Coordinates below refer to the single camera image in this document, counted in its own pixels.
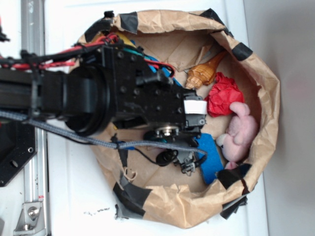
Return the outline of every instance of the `blue sponge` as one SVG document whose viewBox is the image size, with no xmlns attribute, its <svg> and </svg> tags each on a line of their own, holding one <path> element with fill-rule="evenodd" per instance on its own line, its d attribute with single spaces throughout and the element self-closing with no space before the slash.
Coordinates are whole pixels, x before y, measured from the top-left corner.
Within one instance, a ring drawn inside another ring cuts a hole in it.
<svg viewBox="0 0 315 236">
<path fill-rule="evenodd" d="M 208 157 L 204 163 L 201 164 L 201 173 L 206 184 L 212 183 L 217 177 L 216 172 L 224 169 L 221 163 L 220 156 L 217 151 L 217 146 L 210 134 L 202 133 L 200 139 L 196 139 L 199 143 L 199 149 L 207 151 Z"/>
</svg>

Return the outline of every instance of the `gray braided cable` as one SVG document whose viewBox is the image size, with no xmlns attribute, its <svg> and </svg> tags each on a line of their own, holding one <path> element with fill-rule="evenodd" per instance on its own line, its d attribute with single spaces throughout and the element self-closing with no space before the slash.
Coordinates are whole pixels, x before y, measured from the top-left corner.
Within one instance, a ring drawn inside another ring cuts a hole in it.
<svg viewBox="0 0 315 236">
<path fill-rule="evenodd" d="M 181 151 L 193 151 L 193 152 L 199 152 L 204 155 L 207 155 L 206 151 L 203 151 L 198 148 L 194 147 L 182 147 L 182 146 L 177 146 L 173 144 L 166 144 L 162 142 L 155 142 L 155 141 L 131 141 L 131 142 L 125 142 L 125 143 L 110 143 L 94 138 L 89 138 L 89 137 L 83 137 L 78 135 L 77 133 L 55 127 L 53 125 L 47 124 L 46 122 L 40 121 L 40 120 L 34 120 L 34 119 L 29 119 L 29 117 L 25 114 L 20 114 L 16 112 L 9 112 L 9 111 L 4 111 L 0 110 L 0 117 L 7 118 L 7 119 L 12 119 L 16 121 L 21 121 L 27 124 L 30 124 L 32 126 L 35 126 L 37 128 L 46 130 L 48 132 L 52 132 L 57 135 L 61 135 L 64 137 L 68 137 L 70 139 L 74 140 L 80 140 L 87 142 L 91 145 L 99 145 L 99 146 L 104 146 L 106 148 L 113 148 L 113 149 L 126 149 L 126 148 L 131 148 L 131 147 L 137 147 L 137 146 L 151 146 L 151 147 L 157 147 L 157 148 L 166 148 L 166 149 L 176 149 L 176 150 L 181 150 Z"/>
</svg>

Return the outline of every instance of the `white wall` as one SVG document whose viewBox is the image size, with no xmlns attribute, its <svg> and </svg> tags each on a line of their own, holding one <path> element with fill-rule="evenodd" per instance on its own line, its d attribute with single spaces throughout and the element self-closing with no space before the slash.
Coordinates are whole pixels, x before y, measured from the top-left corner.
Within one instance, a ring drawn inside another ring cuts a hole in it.
<svg viewBox="0 0 315 236">
<path fill-rule="evenodd" d="M 3 57 L 19 58 L 21 50 L 21 4 L 19 0 L 0 0 L 2 32 L 10 42 L 0 43 Z"/>
<path fill-rule="evenodd" d="M 249 45 L 282 88 L 277 150 L 264 172 L 269 234 L 315 235 L 315 1 L 244 3 Z"/>
</svg>

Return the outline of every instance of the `black tape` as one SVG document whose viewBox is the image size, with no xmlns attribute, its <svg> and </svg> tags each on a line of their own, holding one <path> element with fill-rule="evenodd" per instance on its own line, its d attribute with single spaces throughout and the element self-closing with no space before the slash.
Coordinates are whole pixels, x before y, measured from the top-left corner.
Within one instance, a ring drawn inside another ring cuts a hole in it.
<svg viewBox="0 0 315 236">
<path fill-rule="evenodd" d="M 232 53 L 238 61 L 243 61 L 252 55 L 252 50 L 244 43 L 239 43 L 232 49 Z"/>
<path fill-rule="evenodd" d="M 238 207 L 247 205 L 247 197 L 242 196 L 230 203 L 223 205 L 223 211 L 220 213 L 220 216 L 222 216 L 224 219 L 228 219 L 232 213 L 236 213 L 238 210 Z"/>
<path fill-rule="evenodd" d="M 85 40 L 87 42 L 92 41 L 95 35 L 100 31 L 109 31 L 111 29 L 112 19 L 100 19 L 91 25 L 87 31 L 85 31 Z"/>
<path fill-rule="evenodd" d="M 142 219 L 145 210 L 142 209 L 151 189 L 144 189 L 133 185 L 122 176 L 120 188 L 118 183 L 114 186 L 114 193 L 117 197 L 117 216 L 124 218 Z"/>
<path fill-rule="evenodd" d="M 120 14 L 121 27 L 131 33 L 137 34 L 138 30 L 138 14 L 131 12 L 128 14 Z"/>
<path fill-rule="evenodd" d="M 241 164 L 237 168 L 233 170 L 222 170 L 217 172 L 218 180 L 222 183 L 225 189 L 228 189 L 232 184 L 236 181 L 242 180 L 248 170 L 251 168 L 250 164 Z M 244 186 L 244 190 L 248 188 L 246 186 L 245 181 L 242 182 Z"/>
<path fill-rule="evenodd" d="M 224 32 L 226 34 L 234 37 L 233 34 L 228 30 L 226 25 L 223 23 L 223 21 L 220 19 L 220 17 L 217 15 L 217 13 L 214 10 L 212 10 L 211 8 L 206 10 L 206 11 L 204 11 L 203 13 L 201 13 L 200 16 L 206 17 L 208 19 L 215 20 L 215 21 L 219 22 L 220 24 L 224 25 L 225 26 Z"/>
<path fill-rule="evenodd" d="M 128 166 L 128 150 L 127 149 L 119 149 L 118 150 L 120 160 L 122 161 L 123 167 Z"/>
</svg>

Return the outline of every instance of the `paper bag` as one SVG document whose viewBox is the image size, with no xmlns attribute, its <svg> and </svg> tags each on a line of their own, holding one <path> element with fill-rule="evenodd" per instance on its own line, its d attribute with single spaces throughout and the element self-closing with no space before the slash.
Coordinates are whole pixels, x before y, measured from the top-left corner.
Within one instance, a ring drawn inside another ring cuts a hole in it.
<svg viewBox="0 0 315 236">
<path fill-rule="evenodd" d="M 189 177 L 182 174 L 179 167 L 153 165 L 134 151 L 128 152 L 127 167 L 124 168 L 117 150 L 91 147 L 117 197 L 119 216 L 158 221 L 180 228 L 196 226 L 218 213 L 228 218 L 246 201 L 246 195 L 253 191 L 275 151 L 279 80 L 251 49 L 234 39 L 211 9 L 191 13 L 149 10 L 117 17 L 106 12 L 105 17 L 93 24 L 79 41 L 95 40 L 102 31 L 119 31 L 144 48 L 146 54 L 172 64 L 177 69 L 175 77 L 182 85 L 187 79 L 185 69 L 203 59 L 208 60 L 221 48 L 229 52 L 218 71 L 235 79 L 251 115 L 260 125 L 248 157 L 237 169 L 218 172 L 218 178 L 206 185 L 199 168 Z M 197 93 L 206 97 L 212 85 L 202 86 Z M 207 116 L 202 132 L 215 139 L 225 132 L 230 119 L 231 116 Z M 123 141 L 141 140 L 144 131 L 116 130 L 110 124 L 98 138 L 110 141 L 115 134 Z M 151 157 L 161 152 L 153 147 L 141 150 Z"/>
</svg>

